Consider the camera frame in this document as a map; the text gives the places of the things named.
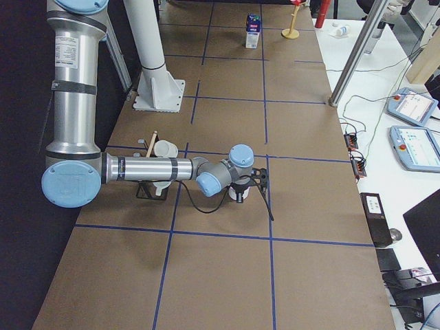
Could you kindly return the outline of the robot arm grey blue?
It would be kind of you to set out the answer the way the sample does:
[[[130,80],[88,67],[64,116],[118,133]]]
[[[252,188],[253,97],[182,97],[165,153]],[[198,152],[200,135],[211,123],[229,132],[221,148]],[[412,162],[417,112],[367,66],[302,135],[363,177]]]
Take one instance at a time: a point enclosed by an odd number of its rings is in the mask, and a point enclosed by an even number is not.
[[[131,74],[113,28],[107,1],[48,1],[46,19],[55,33],[54,80],[49,104],[54,137],[45,149],[41,188],[46,199],[63,208],[91,202],[109,182],[171,184],[193,180],[211,197],[222,193],[242,202],[256,185],[253,150],[233,146],[217,163],[203,157],[179,158],[175,151],[152,157],[115,156],[103,147],[116,119],[103,118],[97,103],[99,55],[107,50],[125,91]]]

